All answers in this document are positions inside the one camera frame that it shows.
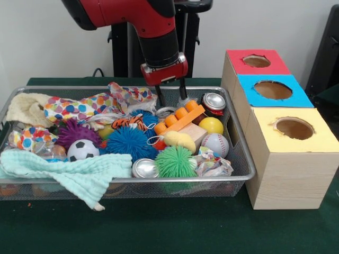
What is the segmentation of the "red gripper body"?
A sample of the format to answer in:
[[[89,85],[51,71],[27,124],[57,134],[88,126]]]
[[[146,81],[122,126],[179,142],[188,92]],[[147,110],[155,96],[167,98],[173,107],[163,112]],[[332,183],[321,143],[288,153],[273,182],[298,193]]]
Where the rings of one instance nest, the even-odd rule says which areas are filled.
[[[141,73],[148,86],[157,86],[161,83],[176,80],[184,77],[188,73],[188,62],[184,58],[171,66],[164,68],[151,68],[145,63],[140,66]]]

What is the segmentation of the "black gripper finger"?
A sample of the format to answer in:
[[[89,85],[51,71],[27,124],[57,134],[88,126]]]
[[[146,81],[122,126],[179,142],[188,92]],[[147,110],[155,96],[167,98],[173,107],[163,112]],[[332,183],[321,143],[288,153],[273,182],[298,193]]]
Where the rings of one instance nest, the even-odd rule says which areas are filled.
[[[155,90],[156,90],[156,93],[157,93],[157,96],[158,96],[158,99],[159,99],[160,106],[166,106],[166,100],[165,100],[165,97],[164,97],[164,95],[161,91],[160,86],[156,85]]]
[[[180,79],[179,92],[181,100],[186,100],[188,95],[186,92],[185,78]]]

